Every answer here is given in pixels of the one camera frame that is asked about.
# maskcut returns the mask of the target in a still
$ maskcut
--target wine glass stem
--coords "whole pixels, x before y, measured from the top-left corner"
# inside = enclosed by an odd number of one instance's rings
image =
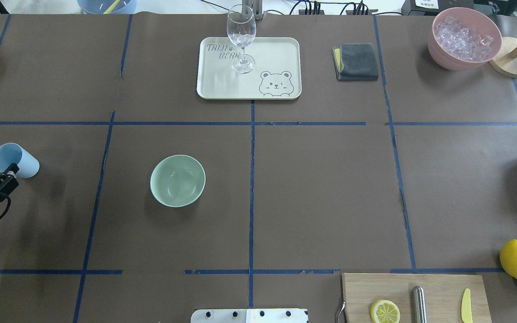
[[[242,48],[241,64],[246,64],[245,48]]]

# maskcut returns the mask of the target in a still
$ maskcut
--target plastic knife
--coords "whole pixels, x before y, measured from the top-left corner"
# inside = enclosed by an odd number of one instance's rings
[[[460,310],[460,315],[462,316],[462,321],[464,323],[472,323],[472,301],[470,299],[469,288],[466,288],[464,290],[464,295],[462,295],[462,307]]]

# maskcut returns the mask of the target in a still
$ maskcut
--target bear drawing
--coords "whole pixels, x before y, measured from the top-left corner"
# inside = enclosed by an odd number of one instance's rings
[[[271,74],[264,71],[260,74],[263,81],[260,83],[258,90],[263,96],[290,96],[294,91],[291,83],[291,72],[284,71],[280,74]]]

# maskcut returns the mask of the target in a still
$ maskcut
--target gray cloth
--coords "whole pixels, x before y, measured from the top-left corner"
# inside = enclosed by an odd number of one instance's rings
[[[340,48],[340,57],[335,49]],[[378,80],[376,51],[372,44],[343,44],[332,49],[334,69],[339,81]],[[337,61],[342,62],[342,69]]]

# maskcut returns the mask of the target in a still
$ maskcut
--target green bowl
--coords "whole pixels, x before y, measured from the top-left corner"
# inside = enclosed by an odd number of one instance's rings
[[[201,196],[205,181],[205,170],[197,159],[187,155],[173,155],[163,159],[154,168],[150,188],[160,204],[182,207]]]

